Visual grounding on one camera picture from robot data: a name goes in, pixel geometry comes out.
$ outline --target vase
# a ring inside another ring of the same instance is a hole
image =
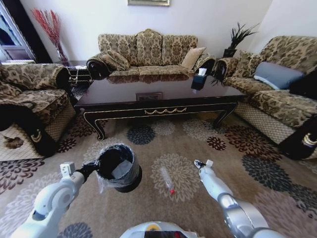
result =
[[[223,57],[224,58],[230,58],[233,57],[234,53],[236,53],[236,49],[224,49]]]
[[[57,51],[57,55],[58,55],[59,60],[62,61],[62,62],[67,62],[68,59],[65,56],[63,48],[61,47],[59,41],[56,42],[55,47],[56,47],[56,51]]]

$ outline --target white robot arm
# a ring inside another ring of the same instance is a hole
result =
[[[77,197],[85,182],[84,173],[76,172],[73,162],[60,165],[62,179],[45,187],[37,195],[34,209],[28,219],[11,235],[11,238],[56,238],[58,223]]]
[[[271,230],[262,214],[251,203],[233,197],[232,191],[211,169],[213,162],[206,164],[195,160],[199,176],[209,195],[222,207],[224,222],[236,238],[284,238]]]

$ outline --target trash bin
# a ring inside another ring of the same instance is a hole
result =
[[[131,150],[125,144],[115,144],[103,149],[96,161],[100,192],[114,187],[119,192],[134,190],[142,179],[142,169]]]

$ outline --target dark wooden coffee table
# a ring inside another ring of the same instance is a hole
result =
[[[84,119],[97,132],[98,140],[106,138],[99,121],[104,119],[142,118],[175,114],[221,112],[214,121],[214,127],[230,115],[238,101],[246,97],[239,90],[211,85],[208,76],[201,90],[200,84],[193,84],[193,78],[186,81],[158,81],[154,83],[110,83],[107,79],[95,80],[84,96],[75,105],[84,109]],[[161,100],[137,101],[139,93],[162,93]]]

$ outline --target gray pillow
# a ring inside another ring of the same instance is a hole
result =
[[[300,71],[269,62],[258,65],[254,79],[268,84],[274,89],[288,89],[292,82],[304,77]]]

